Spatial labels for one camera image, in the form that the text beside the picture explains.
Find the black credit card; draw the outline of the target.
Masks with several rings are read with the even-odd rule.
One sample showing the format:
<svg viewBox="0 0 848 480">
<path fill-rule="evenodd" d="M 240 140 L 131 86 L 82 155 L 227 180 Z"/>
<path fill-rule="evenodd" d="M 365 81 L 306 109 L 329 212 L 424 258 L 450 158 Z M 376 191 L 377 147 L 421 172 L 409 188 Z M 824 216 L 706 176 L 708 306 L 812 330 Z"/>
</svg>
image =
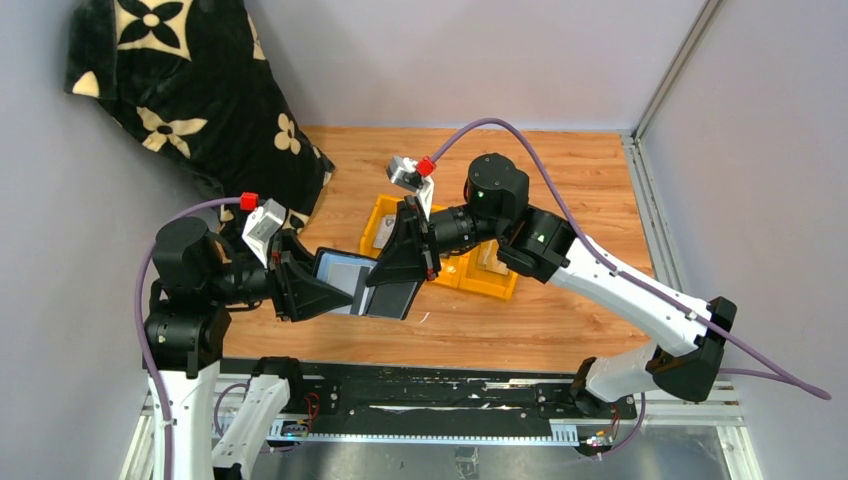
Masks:
<svg viewBox="0 0 848 480">
<path fill-rule="evenodd" d="M 365 315 L 374 318 L 405 320 L 422 283 L 389 283 L 371 289 Z"/>
</svg>

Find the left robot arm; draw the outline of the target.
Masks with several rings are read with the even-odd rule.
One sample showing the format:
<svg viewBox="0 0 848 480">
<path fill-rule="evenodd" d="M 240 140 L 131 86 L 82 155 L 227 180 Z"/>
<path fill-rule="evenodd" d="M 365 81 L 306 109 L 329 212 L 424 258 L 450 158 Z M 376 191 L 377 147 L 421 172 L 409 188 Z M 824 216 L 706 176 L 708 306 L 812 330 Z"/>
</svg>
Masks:
<svg viewBox="0 0 848 480">
<path fill-rule="evenodd" d="M 298 360 L 263 357 L 253 367 L 246 397 L 219 442 L 213 396 L 221 372 L 229 306 L 272 301 L 282 320 L 301 321 L 352 303 L 350 294 L 307 272 L 313 258 L 289 231 L 271 238 L 268 262 L 241 254 L 229 265 L 218 256 L 220 236 L 197 217 L 162 227 L 152 248 L 159 277 L 151 286 L 144 321 L 145 362 L 157 419 L 157 479 L 248 479 L 269 430 L 286 409 L 305 414 L 296 426 L 305 437 L 322 407 L 306 385 Z"/>
</svg>

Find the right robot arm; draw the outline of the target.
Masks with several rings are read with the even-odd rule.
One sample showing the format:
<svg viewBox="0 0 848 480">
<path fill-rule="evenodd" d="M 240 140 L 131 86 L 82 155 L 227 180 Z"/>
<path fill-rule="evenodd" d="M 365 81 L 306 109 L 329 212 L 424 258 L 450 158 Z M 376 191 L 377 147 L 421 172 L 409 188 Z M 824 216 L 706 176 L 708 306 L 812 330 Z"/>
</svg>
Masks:
<svg viewBox="0 0 848 480">
<path fill-rule="evenodd" d="M 462 206 L 433 211 L 434 167 L 429 159 L 390 161 L 389 180 L 407 194 L 368 285 L 432 281 L 443 256 L 493 241 L 510 271 L 576 292 L 650 337 L 645 347 L 586 359 L 571 386 L 576 404 L 588 409 L 652 390 L 706 400 L 723 360 L 723 334 L 737 312 L 733 302 L 680 293 L 601 249 L 573 221 L 532 206 L 528 175 L 499 154 L 471 162 Z"/>
</svg>

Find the gold cards stack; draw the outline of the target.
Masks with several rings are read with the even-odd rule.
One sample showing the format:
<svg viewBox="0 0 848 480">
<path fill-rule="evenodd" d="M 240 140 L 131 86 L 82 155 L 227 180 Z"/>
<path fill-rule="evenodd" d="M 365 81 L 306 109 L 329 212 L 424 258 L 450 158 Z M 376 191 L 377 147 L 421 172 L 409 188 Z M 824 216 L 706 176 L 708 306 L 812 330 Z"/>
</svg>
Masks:
<svg viewBox="0 0 848 480">
<path fill-rule="evenodd" d="M 477 267 L 481 270 L 498 275 L 509 275 L 509 269 L 505 263 L 498 259 L 498 243 L 494 240 L 485 242 L 480 246 L 477 259 Z"/>
</svg>

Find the left yellow bin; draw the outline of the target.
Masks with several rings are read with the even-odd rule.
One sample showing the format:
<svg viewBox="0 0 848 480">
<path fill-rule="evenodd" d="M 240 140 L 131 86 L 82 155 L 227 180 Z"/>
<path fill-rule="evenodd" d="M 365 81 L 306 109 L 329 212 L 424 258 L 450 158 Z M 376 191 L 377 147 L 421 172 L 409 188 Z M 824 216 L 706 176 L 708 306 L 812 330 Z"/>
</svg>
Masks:
<svg viewBox="0 0 848 480">
<path fill-rule="evenodd" d="M 359 243 L 359 253 L 376 258 L 384 248 L 396 221 L 400 197 L 379 195 L 366 223 Z"/>
</svg>

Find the yellow bin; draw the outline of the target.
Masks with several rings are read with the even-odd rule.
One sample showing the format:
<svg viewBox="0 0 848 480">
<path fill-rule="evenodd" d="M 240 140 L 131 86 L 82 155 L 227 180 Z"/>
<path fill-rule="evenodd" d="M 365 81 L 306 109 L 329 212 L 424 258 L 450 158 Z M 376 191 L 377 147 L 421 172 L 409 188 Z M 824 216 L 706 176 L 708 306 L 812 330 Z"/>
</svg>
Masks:
<svg viewBox="0 0 848 480">
<path fill-rule="evenodd" d="M 379 195 L 366 223 L 359 243 L 359 253 L 376 258 L 384 248 L 396 221 L 400 197 Z"/>
<path fill-rule="evenodd" d="M 504 276 L 478 268 L 477 259 L 481 245 L 463 254 L 459 289 L 500 300 L 510 300 L 516 288 L 518 275 L 510 270 L 509 275 Z"/>
<path fill-rule="evenodd" d="M 434 284 L 447 288 L 459 289 L 463 255 L 450 255 L 441 253 L 441 270 L 439 276 L 433 281 Z"/>
</svg>

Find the middle yellow bin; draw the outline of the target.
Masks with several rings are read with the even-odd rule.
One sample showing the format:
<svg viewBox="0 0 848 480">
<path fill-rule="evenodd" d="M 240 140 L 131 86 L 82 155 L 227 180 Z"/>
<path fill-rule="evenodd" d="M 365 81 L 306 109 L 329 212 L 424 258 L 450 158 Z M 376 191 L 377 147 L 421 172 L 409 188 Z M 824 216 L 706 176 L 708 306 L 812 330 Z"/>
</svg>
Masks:
<svg viewBox="0 0 848 480">
<path fill-rule="evenodd" d="M 459 289 L 463 255 L 450 255 L 441 253 L 441 270 L 439 276 L 433 281 L 434 284 L 447 288 Z"/>
</svg>

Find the right yellow bin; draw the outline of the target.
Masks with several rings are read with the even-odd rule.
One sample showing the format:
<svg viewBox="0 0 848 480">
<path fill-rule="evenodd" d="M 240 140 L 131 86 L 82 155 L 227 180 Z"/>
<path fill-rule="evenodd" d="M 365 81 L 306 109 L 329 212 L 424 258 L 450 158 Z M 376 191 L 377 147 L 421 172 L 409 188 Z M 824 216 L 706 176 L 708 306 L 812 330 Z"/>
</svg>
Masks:
<svg viewBox="0 0 848 480">
<path fill-rule="evenodd" d="M 509 275 L 504 276 L 478 268 L 477 259 L 481 245 L 463 254 L 459 289 L 500 300 L 510 300 L 516 288 L 518 275 L 510 270 Z"/>
</svg>

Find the black floral blanket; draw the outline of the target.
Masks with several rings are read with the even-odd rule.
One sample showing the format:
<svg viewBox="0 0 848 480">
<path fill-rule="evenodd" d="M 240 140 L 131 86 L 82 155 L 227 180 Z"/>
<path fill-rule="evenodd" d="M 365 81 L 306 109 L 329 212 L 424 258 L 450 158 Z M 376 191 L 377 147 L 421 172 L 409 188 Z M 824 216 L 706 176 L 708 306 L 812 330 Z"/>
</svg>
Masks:
<svg viewBox="0 0 848 480">
<path fill-rule="evenodd" d="M 241 1 L 81 1 L 64 89 L 209 198 L 255 193 L 303 230 L 335 165 L 302 130 Z"/>
</svg>

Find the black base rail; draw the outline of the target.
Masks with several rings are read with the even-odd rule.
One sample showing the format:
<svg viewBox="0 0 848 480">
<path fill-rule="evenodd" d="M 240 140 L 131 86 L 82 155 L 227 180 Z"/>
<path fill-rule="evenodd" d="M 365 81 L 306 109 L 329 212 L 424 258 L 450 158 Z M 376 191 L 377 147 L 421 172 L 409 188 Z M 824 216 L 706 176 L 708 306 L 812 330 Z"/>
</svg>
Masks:
<svg viewBox="0 0 848 480">
<path fill-rule="evenodd" d="M 570 395 L 569 373 L 300 364 L 302 394 L 283 409 L 291 419 L 318 407 L 315 439 L 550 441 L 568 425 L 609 427 L 638 416 L 623 397 L 587 414 Z"/>
</svg>

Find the aluminium frame post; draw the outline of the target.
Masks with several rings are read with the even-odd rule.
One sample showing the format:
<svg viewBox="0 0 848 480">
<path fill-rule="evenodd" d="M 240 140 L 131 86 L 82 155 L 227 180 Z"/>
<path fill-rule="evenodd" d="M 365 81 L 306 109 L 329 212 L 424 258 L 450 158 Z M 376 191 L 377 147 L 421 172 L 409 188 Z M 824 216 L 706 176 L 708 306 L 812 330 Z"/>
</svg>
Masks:
<svg viewBox="0 0 848 480">
<path fill-rule="evenodd" d="M 635 143 L 640 142 L 650 130 L 692 55 L 707 34 L 716 15 L 724 4 L 725 2 L 723 0 L 706 0 L 702 3 L 694 21 L 687 30 L 684 39 L 677 48 L 659 84 L 631 132 L 631 137 Z"/>
</svg>

